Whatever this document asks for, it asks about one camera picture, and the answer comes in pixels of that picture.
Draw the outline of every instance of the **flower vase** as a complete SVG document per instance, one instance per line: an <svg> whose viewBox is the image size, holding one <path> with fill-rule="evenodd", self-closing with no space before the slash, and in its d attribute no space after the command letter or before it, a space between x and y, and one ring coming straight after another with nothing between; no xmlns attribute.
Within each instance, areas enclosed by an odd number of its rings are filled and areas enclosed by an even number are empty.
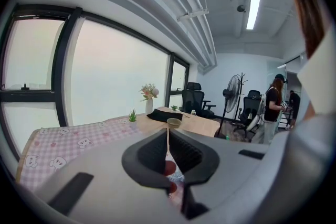
<svg viewBox="0 0 336 224"><path fill-rule="evenodd" d="M146 115L153 112L153 99L148 99L146 101Z"/></svg>

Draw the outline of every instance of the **black window frame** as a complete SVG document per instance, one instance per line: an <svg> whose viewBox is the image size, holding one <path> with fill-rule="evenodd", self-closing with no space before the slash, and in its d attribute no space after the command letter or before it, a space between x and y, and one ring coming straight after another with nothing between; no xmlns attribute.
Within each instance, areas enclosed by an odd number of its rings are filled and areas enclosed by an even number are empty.
<svg viewBox="0 0 336 224"><path fill-rule="evenodd" d="M15 21L26 19L53 19L53 20L63 20L65 22L58 37L54 59L52 63L51 90L6 90L2 89L2 87L0 88L0 126L3 130L3 133L5 135L10 150L12 151L13 155L18 161L20 159L20 154L17 152L16 147L12 141L12 136L9 133L1 103L2 102L55 103L57 118L60 127L68 126L67 117L65 113L64 93L63 93L64 67L65 67L64 63L66 59L67 48L69 45L71 33L73 31L77 19L80 17L85 17L87 20L91 20L93 22L100 23L112 27L114 29L117 29L119 31L122 31L166 53L167 55L170 55L169 67L167 73L167 82L166 82L165 106L169 105L169 98L171 95L182 94L182 91L171 91L170 89L172 83L174 62L177 62L186 68L185 83L184 83L184 88L186 88L189 75L189 64L186 61L184 61L181 57L177 56L173 52L170 52L169 50L167 50L154 40L148 38L147 36L127 26L124 26L118 22L107 19L100 15L85 12L80 7L69 8L54 5L16 4L7 20L7 23L0 37L0 74L1 74L0 85L3 85L3 70L4 70L7 42Z"/></svg>
<svg viewBox="0 0 336 224"><path fill-rule="evenodd" d="M172 79L173 79L173 69L174 69L174 63L178 63L181 66L185 67L185 74L184 74L184 87L181 91L172 91ZM170 59L169 59L169 67L168 67L168 75L167 75L167 84L166 84L166 96L165 96L165 102L164 106L169 108L169 100L170 96L172 95L181 95L182 91L186 89L187 84L188 84L188 79L189 79L189 67L190 64L184 61L182 58L177 56L175 53L170 54Z"/></svg>

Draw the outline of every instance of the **long hair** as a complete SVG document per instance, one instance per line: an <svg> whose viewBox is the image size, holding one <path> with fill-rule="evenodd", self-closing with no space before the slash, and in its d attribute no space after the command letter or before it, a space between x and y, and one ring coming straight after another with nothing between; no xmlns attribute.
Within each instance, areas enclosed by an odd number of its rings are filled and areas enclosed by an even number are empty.
<svg viewBox="0 0 336 224"><path fill-rule="evenodd" d="M282 87L283 87L283 82L279 78L275 78L272 84L269 86L268 90L272 87L276 88L278 90L278 100L280 103L282 102Z"/></svg>
<svg viewBox="0 0 336 224"><path fill-rule="evenodd" d="M295 0L295 4L310 58L324 37L321 12L317 0Z"/></svg>

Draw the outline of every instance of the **black tray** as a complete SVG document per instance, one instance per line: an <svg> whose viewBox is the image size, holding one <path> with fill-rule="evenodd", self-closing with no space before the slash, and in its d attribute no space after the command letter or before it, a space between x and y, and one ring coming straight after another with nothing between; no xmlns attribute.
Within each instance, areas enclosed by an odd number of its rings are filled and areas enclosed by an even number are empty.
<svg viewBox="0 0 336 224"><path fill-rule="evenodd" d="M149 117L152 120L155 121L163 121L167 122L170 118L176 118L182 121L183 114L182 113L172 113L172 112L164 112L158 109L154 109L154 111L151 114L148 114L147 117Z"/></svg>

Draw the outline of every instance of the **black office chair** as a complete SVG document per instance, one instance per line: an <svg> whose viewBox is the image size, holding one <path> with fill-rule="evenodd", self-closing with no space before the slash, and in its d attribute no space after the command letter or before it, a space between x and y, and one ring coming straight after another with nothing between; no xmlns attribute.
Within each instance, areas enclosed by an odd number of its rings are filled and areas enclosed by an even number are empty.
<svg viewBox="0 0 336 224"><path fill-rule="evenodd" d="M215 107L214 104L206 104L210 102L204 99L204 92L201 91L202 87L199 83L196 82L188 82L187 87L185 90L182 91L182 101L183 105L180 108L181 111L186 113L191 113L192 110L196 111L196 115L201 116L203 118L214 118L215 113L210 109Z"/></svg>
<svg viewBox="0 0 336 224"><path fill-rule="evenodd" d="M261 100L261 94L259 91L256 91L256 90L249 91L247 97L252 97L254 99Z"/></svg>
<svg viewBox="0 0 336 224"><path fill-rule="evenodd" d="M244 109L243 109L243 112L239 116L239 119L242 125L235 128L233 130L234 132L237 130L244 130L245 137L247 136L246 128L251 123L251 121L254 119L254 117L257 115L260 100L261 99L255 99L253 97L244 97Z"/></svg>

